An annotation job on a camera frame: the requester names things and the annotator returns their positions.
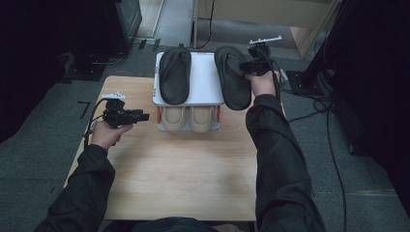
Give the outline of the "light wooden cabinet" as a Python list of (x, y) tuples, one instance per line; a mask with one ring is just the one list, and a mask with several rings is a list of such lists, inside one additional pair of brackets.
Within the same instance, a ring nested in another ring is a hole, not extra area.
[(288, 26), (301, 57), (306, 58), (328, 24), (339, 0), (194, 0), (193, 46), (199, 19), (223, 19)]

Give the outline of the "black flip-flop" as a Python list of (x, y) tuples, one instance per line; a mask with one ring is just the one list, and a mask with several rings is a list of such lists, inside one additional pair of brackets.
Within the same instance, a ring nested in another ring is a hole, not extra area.
[(232, 110), (244, 110), (251, 101), (250, 83), (240, 65), (246, 62), (243, 53), (232, 46), (221, 46), (214, 54), (220, 88), (225, 105)]
[(171, 105), (184, 103), (190, 93), (191, 54), (184, 47), (168, 49), (160, 60), (160, 92)]

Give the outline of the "person's right hand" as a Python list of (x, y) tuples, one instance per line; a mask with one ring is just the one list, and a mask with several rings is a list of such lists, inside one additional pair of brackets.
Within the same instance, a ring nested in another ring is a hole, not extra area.
[(275, 96), (277, 94), (276, 78), (272, 71), (268, 71), (262, 75), (247, 73), (246, 79), (250, 82), (251, 91), (256, 97), (260, 95)]

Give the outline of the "dark curtain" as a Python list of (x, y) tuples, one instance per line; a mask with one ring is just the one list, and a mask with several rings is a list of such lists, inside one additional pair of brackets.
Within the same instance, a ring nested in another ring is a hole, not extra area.
[(331, 86), (364, 127), (358, 146), (410, 217), (410, 0), (343, 0), (324, 51)]
[(50, 0), (0, 0), (0, 143), (65, 73)]

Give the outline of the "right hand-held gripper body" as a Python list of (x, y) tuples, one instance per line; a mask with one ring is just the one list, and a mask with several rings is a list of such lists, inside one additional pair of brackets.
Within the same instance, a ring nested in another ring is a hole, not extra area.
[(257, 39), (249, 42), (248, 52), (252, 60), (248, 63), (248, 72), (262, 75), (267, 71), (274, 70), (275, 60), (271, 58), (271, 49), (267, 43), (280, 41), (282, 36), (269, 39)]

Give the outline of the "black flat stand base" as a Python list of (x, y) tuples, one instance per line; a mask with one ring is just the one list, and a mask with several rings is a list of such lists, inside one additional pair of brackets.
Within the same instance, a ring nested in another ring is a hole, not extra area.
[(105, 69), (105, 60), (94, 54), (74, 54), (64, 75), (68, 80), (99, 81)]

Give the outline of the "white two-tier shoe rack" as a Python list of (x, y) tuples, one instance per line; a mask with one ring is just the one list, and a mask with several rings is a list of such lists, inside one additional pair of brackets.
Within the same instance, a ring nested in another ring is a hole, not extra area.
[(178, 131), (167, 132), (186, 132), (192, 131), (190, 128), (190, 109), (193, 106), (209, 105), (213, 107), (213, 125), (210, 131), (217, 131), (220, 128), (220, 107), (224, 104), (220, 80), (214, 61), (213, 53), (192, 52), (191, 67), (190, 67), (190, 93), (188, 99), (178, 105), (166, 103), (160, 92), (160, 60), (163, 52), (157, 54), (156, 70), (154, 80), (153, 103), (157, 107), (158, 112), (158, 129), (167, 131), (161, 124), (161, 109), (165, 106), (184, 107), (186, 109), (185, 126)]

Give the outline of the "beige clog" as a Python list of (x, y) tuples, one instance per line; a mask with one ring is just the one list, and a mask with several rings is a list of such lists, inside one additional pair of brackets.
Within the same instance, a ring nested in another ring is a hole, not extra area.
[(186, 123), (186, 109), (165, 106), (161, 109), (161, 124), (166, 131), (180, 131)]
[(208, 132), (213, 125), (213, 107), (193, 106), (190, 109), (190, 128), (194, 132)]

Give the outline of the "person's dark clothed body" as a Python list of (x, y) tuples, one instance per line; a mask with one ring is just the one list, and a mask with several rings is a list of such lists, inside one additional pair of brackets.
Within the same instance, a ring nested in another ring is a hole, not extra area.
[(191, 217), (114, 220), (102, 232), (250, 232), (237, 224), (209, 224)]

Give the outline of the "person's left hand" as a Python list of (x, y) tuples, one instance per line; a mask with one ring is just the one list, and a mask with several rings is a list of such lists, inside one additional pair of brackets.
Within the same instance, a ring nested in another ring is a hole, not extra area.
[(91, 144), (98, 145), (108, 151), (110, 147), (121, 139), (124, 133), (132, 128), (133, 125), (124, 125), (118, 129), (113, 129), (106, 121), (100, 121), (94, 127)]

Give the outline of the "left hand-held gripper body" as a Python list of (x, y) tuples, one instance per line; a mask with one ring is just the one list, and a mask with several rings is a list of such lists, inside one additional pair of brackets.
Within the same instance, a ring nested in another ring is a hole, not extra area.
[(117, 129), (119, 126), (132, 124), (132, 112), (124, 108), (124, 95), (117, 92), (102, 95), (102, 98), (106, 100), (105, 110), (103, 112), (102, 118), (113, 129)]

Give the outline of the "black cabinet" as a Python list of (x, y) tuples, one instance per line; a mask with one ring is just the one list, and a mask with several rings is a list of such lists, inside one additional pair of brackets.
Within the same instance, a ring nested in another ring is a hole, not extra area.
[(142, 21), (139, 0), (69, 0), (71, 49), (76, 59), (127, 54)]

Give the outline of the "black metal stand with base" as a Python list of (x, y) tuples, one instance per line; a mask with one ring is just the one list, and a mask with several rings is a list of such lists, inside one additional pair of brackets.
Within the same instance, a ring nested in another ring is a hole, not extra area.
[(333, 54), (336, 51), (337, 37), (342, 34), (342, 26), (349, 13), (350, 3), (355, 0), (338, 0), (339, 7), (335, 6), (335, 16), (329, 15), (332, 27), (328, 30), (327, 37), (315, 53), (309, 66), (303, 72), (288, 71), (291, 90), (297, 95), (322, 95), (322, 84), (319, 77), (325, 70), (333, 69), (336, 61)]

